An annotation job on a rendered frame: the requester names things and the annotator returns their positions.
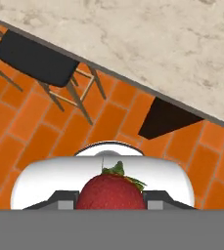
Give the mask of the red strawberry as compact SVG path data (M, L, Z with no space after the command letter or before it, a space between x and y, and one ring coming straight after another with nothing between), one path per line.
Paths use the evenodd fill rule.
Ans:
M89 180L78 196L76 208L83 210L144 210L146 184L124 173L123 162L104 168Z

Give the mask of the dark counter base panel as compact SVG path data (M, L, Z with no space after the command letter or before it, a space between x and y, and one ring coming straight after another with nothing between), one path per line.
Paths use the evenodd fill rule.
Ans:
M151 140L200 121L202 121L201 117L174 104L155 98L139 135Z

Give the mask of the white rounded object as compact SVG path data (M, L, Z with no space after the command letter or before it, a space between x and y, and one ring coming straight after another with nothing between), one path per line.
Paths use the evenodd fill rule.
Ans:
M125 175L146 184L144 190L165 190L175 200L195 207L190 179L178 164L144 155L129 144L104 141L79 150L73 156L60 156L27 165L18 176L10 206L23 210L48 200L56 190L78 190L104 168L123 162Z

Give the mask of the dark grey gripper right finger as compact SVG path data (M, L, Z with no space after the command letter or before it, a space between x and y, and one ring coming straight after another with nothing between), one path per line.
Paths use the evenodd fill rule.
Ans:
M165 190L144 190L142 194L148 210L194 210L193 206L175 201Z

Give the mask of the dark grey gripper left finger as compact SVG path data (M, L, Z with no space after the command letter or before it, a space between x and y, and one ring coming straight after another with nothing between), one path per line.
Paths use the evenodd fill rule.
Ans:
M56 190L48 200L26 207L26 210L74 210L78 196L78 190Z

